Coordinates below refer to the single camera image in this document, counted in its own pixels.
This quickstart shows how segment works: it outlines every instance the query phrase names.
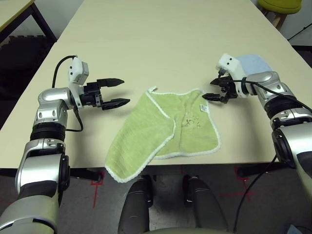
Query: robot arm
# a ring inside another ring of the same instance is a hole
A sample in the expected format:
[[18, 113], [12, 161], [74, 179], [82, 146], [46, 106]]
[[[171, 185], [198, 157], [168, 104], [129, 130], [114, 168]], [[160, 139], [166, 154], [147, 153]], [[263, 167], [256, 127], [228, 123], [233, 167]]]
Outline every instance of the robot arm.
[[280, 162], [296, 168], [312, 201], [312, 111], [296, 100], [277, 72], [268, 71], [245, 75], [239, 60], [224, 54], [217, 64], [218, 78], [211, 84], [219, 85], [219, 94], [205, 94], [210, 101], [227, 103], [230, 98], [257, 95], [266, 111], [271, 127], [276, 155]]
[[85, 105], [102, 110], [125, 105], [129, 99], [103, 102], [100, 88], [117, 86], [120, 79], [100, 79], [82, 86], [88, 66], [75, 57], [68, 71], [69, 88], [52, 88], [39, 97], [30, 141], [18, 168], [15, 187], [19, 194], [0, 217], [1, 234], [58, 233], [57, 219], [63, 192], [70, 182], [69, 158], [65, 155], [67, 111]]

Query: yellow stool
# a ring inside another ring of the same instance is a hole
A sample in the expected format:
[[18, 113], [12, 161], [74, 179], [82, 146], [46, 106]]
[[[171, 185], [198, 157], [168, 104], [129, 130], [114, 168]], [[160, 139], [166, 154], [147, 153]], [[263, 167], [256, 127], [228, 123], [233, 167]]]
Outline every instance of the yellow stool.
[[280, 30], [287, 15], [295, 14], [301, 9], [301, 0], [258, 0], [262, 13], [266, 16], [269, 12], [275, 13], [272, 22]]

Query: light blue towel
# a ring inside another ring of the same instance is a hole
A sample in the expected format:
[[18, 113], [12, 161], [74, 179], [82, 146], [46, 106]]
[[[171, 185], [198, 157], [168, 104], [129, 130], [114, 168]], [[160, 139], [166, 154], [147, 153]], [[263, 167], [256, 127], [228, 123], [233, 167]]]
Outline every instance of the light blue towel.
[[237, 59], [242, 63], [246, 75], [272, 71], [272, 68], [259, 55], [243, 55]]

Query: red tape mark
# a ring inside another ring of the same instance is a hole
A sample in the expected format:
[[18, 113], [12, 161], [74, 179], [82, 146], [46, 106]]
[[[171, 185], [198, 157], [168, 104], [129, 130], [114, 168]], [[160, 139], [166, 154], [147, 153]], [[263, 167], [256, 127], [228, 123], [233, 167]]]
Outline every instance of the red tape mark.
[[97, 203], [97, 198], [98, 198], [98, 186], [101, 186], [101, 185], [104, 184], [105, 173], [106, 173], [106, 171], [102, 172], [103, 179], [101, 180], [101, 182], [98, 182], [98, 183], [97, 183], [97, 182], [91, 181], [91, 185], [95, 185], [95, 187], [96, 187], [96, 190], [95, 190], [95, 192], [94, 192], [93, 208], [95, 208], [96, 203]]
[[[243, 182], [243, 186], [244, 186], [244, 192], [241, 193], [229, 193], [229, 194], [220, 194], [220, 196], [243, 196], [245, 191], [247, 190], [247, 185], [246, 185], [246, 181], [249, 180], [249, 177], [244, 177], [241, 178], [238, 174], [237, 174], [237, 170], [239, 169], [239, 167], [234, 167], [234, 171], [235, 171], [235, 175], [236, 175], [236, 179], [240, 180]], [[255, 195], [256, 192], [248, 192], [247, 193], [247, 199], [250, 202], [250, 196], [251, 195]]]

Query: tabletop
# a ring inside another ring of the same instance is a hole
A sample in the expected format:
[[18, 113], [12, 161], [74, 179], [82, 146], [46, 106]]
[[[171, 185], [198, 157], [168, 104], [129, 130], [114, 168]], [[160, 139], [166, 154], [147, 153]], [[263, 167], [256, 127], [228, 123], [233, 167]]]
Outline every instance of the tabletop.
[[0, 32], [34, 0], [0, 0]]
[[[220, 92], [209, 82], [217, 76], [215, 65], [223, 53], [260, 55], [300, 101], [312, 106], [312, 69], [252, 3], [235, 2], [85, 0], [3, 126], [0, 168], [18, 167], [29, 141], [38, 94], [51, 87], [54, 68], [66, 55], [78, 55], [88, 63], [87, 82], [99, 78], [125, 81], [117, 87], [103, 87], [104, 101], [131, 99], [117, 109], [85, 107], [80, 112], [83, 132], [66, 132], [65, 138], [66, 153], [74, 168], [104, 166], [115, 135], [150, 87], [157, 86], [158, 92], [185, 93], [194, 88]], [[94, 3], [101, 5], [102, 11]], [[78, 26], [83, 14], [88, 14], [86, 23]], [[66, 61], [60, 67], [56, 87], [67, 86], [69, 65]], [[272, 160], [270, 121], [257, 97], [231, 99], [226, 105], [210, 103], [210, 109], [222, 141], [217, 152], [152, 160], [150, 165]], [[72, 111], [67, 127], [79, 128]]]

